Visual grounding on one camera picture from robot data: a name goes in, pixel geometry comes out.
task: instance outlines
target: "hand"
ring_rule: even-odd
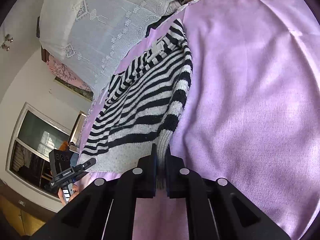
[[[72,190],[73,190],[73,194],[72,194],[71,197],[69,198],[69,202],[70,202],[71,200],[73,200],[76,196],[78,196],[79,193],[80,193],[80,192],[79,192],[79,187],[78,187],[77,185],[73,185]],[[60,199],[62,205],[65,206],[67,203],[66,203],[66,201],[63,199],[63,192],[62,192],[61,188],[59,188],[58,196],[59,196],[59,199]]]

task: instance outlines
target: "window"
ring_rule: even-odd
[[[71,131],[25,103],[14,128],[6,171],[35,191],[56,199],[51,189],[49,153],[68,141]]]

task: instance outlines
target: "striped sweater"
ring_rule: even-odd
[[[157,144],[158,174],[187,100],[192,57],[180,19],[125,72],[113,75],[78,163],[94,156],[91,171],[123,173]]]

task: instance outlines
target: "window frame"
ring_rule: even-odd
[[[15,127],[13,129],[12,135],[11,135],[11,140],[10,140],[10,144],[9,144],[9,148],[8,148],[8,154],[7,154],[7,161],[6,161],[6,166],[5,166],[5,170],[8,174],[10,174],[12,177],[14,177],[15,179],[17,179],[18,181],[20,181],[21,183],[23,183],[24,185],[26,185],[27,187],[31,188],[32,190],[36,191],[37,193],[40,193],[41,195],[44,195],[46,197],[49,197],[53,200],[59,201],[59,198],[50,195],[49,193],[46,193],[45,191],[31,185],[29,182],[25,181],[23,178],[19,177],[18,175],[16,175],[15,173],[13,173],[10,170],[10,164],[13,158],[13,147],[15,144],[15,141],[17,141],[18,143],[20,143],[23,147],[27,148],[28,150],[30,150],[32,153],[34,153],[35,155],[38,155],[40,158],[44,159],[45,161],[49,161],[49,158],[47,158],[46,156],[44,156],[43,154],[39,153],[38,151],[36,151],[35,149],[31,148],[30,146],[28,146],[27,144],[25,144],[23,141],[21,141],[18,138],[18,134],[20,132],[20,128],[22,125],[22,122],[27,114],[27,112],[30,111],[31,113],[33,113],[36,117],[40,118],[41,120],[45,121],[47,124],[51,125],[52,127],[60,130],[61,132],[70,135],[71,134],[71,130],[69,130],[68,128],[64,127],[63,125],[59,124],[58,122],[52,120],[50,117],[47,117],[46,115],[44,115],[43,113],[41,113],[40,111],[38,111],[37,109],[35,109],[33,106],[31,106],[28,102],[25,102],[19,117],[17,119],[17,122],[15,124]]]

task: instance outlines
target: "purple cloth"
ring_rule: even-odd
[[[172,154],[204,178],[230,180],[299,239],[320,209],[319,24],[303,0],[200,0],[151,30],[118,72],[176,18],[194,68]],[[133,239],[188,239],[187,228],[184,200],[162,191],[137,200]]]

